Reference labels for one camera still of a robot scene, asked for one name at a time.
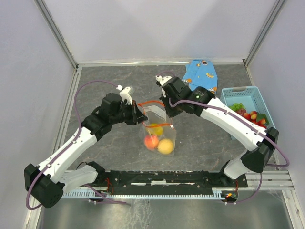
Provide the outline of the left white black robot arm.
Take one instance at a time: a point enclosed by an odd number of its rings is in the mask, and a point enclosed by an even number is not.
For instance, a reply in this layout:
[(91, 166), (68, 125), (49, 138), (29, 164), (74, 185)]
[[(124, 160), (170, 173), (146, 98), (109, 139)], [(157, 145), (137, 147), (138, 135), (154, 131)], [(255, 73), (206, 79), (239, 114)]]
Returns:
[(73, 136), (52, 156), (35, 166), (24, 169), (26, 207), (35, 210), (29, 203), (33, 196), (45, 208), (51, 208), (64, 193), (76, 187), (93, 183), (101, 186), (105, 182), (104, 168), (95, 162), (85, 168), (67, 172), (69, 166), (89, 147), (109, 133), (119, 123), (137, 125), (147, 121), (134, 100), (127, 94), (109, 93), (80, 124)]

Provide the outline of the orange peach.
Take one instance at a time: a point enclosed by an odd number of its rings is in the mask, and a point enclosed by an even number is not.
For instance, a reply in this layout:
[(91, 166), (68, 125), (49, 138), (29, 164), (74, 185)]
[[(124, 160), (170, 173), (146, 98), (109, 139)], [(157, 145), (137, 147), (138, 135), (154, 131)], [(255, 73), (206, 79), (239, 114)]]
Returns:
[(154, 150), (159, 144), (159, 137), (157, 135), (147, 135), (143, 142), (147, 149)]

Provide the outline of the clear zip bag orange zipper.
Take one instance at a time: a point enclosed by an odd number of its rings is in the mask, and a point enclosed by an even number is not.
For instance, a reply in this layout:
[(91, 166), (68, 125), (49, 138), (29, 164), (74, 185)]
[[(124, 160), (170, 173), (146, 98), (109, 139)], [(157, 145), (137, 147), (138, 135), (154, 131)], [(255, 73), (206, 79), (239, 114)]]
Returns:
[(176, 129), (173, 120), (167, 115), (165, 105), (156, 100), (138, 103), (148, 120), (142, 122), (140, 136), (144, 146), (159, 155), (174, 154)]

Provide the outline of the yellow pear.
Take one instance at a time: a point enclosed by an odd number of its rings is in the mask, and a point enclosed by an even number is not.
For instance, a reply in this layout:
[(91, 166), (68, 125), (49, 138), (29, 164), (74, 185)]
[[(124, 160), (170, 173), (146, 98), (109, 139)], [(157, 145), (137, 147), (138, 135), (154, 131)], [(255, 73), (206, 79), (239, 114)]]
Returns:
[(170, 139), (162, 139), (159, 142), (157, 149), (161, 154), (168, 155), (173, 151), (174, 145)]

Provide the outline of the yellow starfruit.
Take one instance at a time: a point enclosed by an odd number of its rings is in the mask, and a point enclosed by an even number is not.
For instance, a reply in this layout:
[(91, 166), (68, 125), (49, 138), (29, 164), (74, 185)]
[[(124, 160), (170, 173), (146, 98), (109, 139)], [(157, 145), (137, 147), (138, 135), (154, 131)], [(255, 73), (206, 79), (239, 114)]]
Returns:
[(149, 124), (146, 127), (146, 131), (150, 135), (161, 136), (163, 134), (163, 127), (160, 126), (159, 124)]

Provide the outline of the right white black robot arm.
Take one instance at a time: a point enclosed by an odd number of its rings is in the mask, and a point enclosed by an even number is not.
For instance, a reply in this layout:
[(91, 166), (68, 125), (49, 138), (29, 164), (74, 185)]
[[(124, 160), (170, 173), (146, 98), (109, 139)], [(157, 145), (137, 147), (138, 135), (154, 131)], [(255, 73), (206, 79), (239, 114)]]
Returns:
[(265, 129), (246, 120), (203, 87), (191, 90), (180, 78), (157, 76), (162, 89), (161, 100), (167, 115), (172, 118), (182, 112), (208, 120), (235, 137), (245, 151), (230, 160), (219, 174), (219, 182), (229, 187), (236, 179), (250, 171), (262, 173), (270, 160), (279, 132), (274, 127)]

